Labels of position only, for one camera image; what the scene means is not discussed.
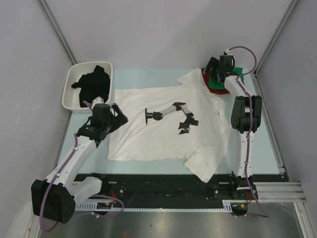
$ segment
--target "white t-shirt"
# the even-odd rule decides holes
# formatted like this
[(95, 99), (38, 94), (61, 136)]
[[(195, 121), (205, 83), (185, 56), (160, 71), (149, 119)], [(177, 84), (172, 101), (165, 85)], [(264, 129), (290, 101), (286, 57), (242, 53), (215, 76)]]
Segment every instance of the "white t-shirt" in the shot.
[[(231, 125), (224, 115), (226, 103), (207, 89), (199, 68), (178, 82), (176, 87), (116, 90), (115, 102), (129, 122), (110, 135), (108, 159), (186, 158), (184, 166), (208, 182), (227, 152)], [(179, 123), (186, 119), (182, 111), (149, 119), (146, 125), (145, 108), (160, 112), (175, 102), (186, 103), (199, 125), (180, 135)]]

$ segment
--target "white plastic basket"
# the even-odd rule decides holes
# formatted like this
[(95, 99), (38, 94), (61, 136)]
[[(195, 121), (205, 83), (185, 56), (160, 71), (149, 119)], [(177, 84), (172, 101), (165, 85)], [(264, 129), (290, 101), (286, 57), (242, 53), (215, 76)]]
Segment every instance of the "white plastic basket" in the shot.
[(75, 113), (89, 113), (91, 112), (89, 108), (81, 108), (79, 105), (79, 93), (81, 88), (72, 88), (71, 85), (79, 81), (83, 74), (92, 73), (95, 67), (99, 65), (105, 69), (105, 72), (109, 74), (110, 77), (110, 90), (109, 98), (105, 102), (110, 104), (111, 101), (111, 91), (112, 91), (112, 64), (109, 62), (85, 62), (73, 65), (68, 72), (67, 79), (65, 82), (62, 105), (66, 109), (69, 109)]

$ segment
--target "gray wall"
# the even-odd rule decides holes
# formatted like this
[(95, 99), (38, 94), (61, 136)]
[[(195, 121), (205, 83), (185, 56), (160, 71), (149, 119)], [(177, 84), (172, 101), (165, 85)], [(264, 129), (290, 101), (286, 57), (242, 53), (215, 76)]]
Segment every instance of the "gray wall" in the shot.
[[(79, 62), (193, 68), (236, 45), (261, 56), (291, 0), (47, 0)], [(235, 50), (240, 66), (252, 56)]]
[(259, 80), (293, 181), (317, 220), (317, 1), (302, 0)]
[(0, 237), (56, 159), (71, 64), (35, 0), (0, 7)]

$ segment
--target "light blue tabletop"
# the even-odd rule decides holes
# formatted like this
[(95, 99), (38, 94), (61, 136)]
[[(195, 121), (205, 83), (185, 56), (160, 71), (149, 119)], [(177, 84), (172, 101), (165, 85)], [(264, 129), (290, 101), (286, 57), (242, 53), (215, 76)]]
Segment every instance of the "light blue tabletop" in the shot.
[[(115, 89), (132, 89), (147, 87), (171, 87), (176, 81), (192, 69), (129, 69), (114, 70), (112, 101)], [(245, 76), (246, 87), (255, 93), (251, 77)], [(231, 95), (220, 95), (227, 102), (226, 117), (230, 122), (234, 98)], [(86, 122), (91, 113), (72, 113), (62, 147), (59, 162), (74, 143), (74, 133)], [(191, 174), (183, 166), (186, 159), (166, 159), (155, 161), (111, 161), (107, 160), (109, 136), (99, 145), (80, 170), (80, 174)], [(216, 174), (230, 174), (235, 165), (236, 136), (232, 130), (226, 156), (216, 170)], [(252, 172), (254, 174), (278, 174), (273, 149), (262, 118), (261, 126), (255, 134), (252, 147)]]

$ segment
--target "black cloth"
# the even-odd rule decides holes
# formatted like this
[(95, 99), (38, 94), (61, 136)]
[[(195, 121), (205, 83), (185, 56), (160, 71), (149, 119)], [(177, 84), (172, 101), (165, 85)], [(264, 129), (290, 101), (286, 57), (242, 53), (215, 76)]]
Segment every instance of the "black cloth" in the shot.
[(104, 68), (96, 66), (94, 72), (83, 74), (77, 83), (71, 85), (72, 88), (81, 88), (79, 93), (80, 107), (86, 108), (84, 101), (92, 103), (97, 97), (102, 97), (104, 102), (109, 98), (110, 77), (105, 73)]

